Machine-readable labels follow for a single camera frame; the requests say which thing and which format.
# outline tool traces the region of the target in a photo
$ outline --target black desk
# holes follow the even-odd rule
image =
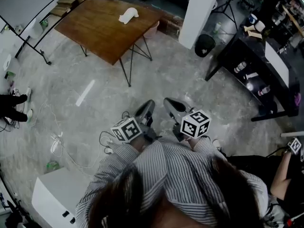
[[[247,20],[240,25],[235,36],[220,53],[217,58],[217,66],[206,76],[206,81],[209,81],[220,68],[224,67],[244,86],[247,83],[253,85],[253,89],[250,92],[261,103],[266,112],[265,115],[252,118],[253,122],[286,115],[297,116],[299,114],[299,107],[295,104],[295,96],[300,93],[300,83],[295,71],[285,56],[281,54],[281,59],[289,69],[289,87],[287,87],[275,68],[265,57],[266,42],[259,38],[248,36],[248,33],[244,31],[246,23]],[[279,49],[279,44],[275,40],[267,38],[266,41],[275,51]],[[243,61],[249,62],[250,65],[239,73],[235,73],[234,68]],[[254,72],[258,73],[257,77],[246,78],[246,75]],[[270,92],[259,96],[258,91],[269,85],[271,88]],[[284,111],[277,112],[274,96],[278,99]]]

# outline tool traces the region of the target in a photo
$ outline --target tripod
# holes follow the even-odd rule
[[[236,25],[236,29],[238,29],[238,25],[237,25],[236,19],[234,17],[234,13],[233,13],[232,7],[230,5],[230,3],[232,1],[233,0],[227,0],[223,5],[220,5],[220,6],[216,7],[211,13],[222,13],[222,14],[225,14]],[[226,10],[227,10],[228,7],[230,7],[233,19],[226,13]]]

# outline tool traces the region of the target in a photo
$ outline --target black pants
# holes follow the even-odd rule
[[[263,156],[231,156],[227,160],[233,164],[237,169],[254,174],[266,184],[270,190],[272,181],[275,177],[276,171],[282,161],[281,156],[270,156],[269,158]],[[302,164],[299,156],[292,155],[288,166],[287,179],[292,179],[301,172]]]
[[[27,95],[0,95],[0,117],[8,117],[18,122],[26,122],[28,120],[28,116],[16,111],[14,107],[26,102],[27,99]]]

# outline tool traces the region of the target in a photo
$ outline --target hand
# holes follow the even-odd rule
[[[184,135],[185,140],[188,141],[188,143],[190,144],[191,149],[193,150],[195,145],[200,141],[200,138],[198,139],[193,139],[189,136]]]
[[[143,147],[145,144],[146,144],[146,140],[143,137],[143,135],[136,137],[135,139],[133,139],[130,142],[130,145],[132,145],[133,148],[136,149],[140,153],[143,152]]]

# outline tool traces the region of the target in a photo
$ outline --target white sneaker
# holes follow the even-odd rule
[[[30,102],[31,93],[32,93],[32,90],[30,89],[30,87],[28,87],[27,92],[25,93],[28,97],[27,102]]]
[[[220,146],[219,140],[215,139],[212,144],[214,145],[214,147],[218,150],[218,151],[222,151],[222,147]]]
[[[32,117],[33,117],[33,110],[32,110],[32,109],[30,109],[30,110],[28,111],[28,113],[27,113],[27,117],[28,117],[27,123],[29,123],[29,122],[30,122],[30,120],[31,120],[31,119],[32,119]]]

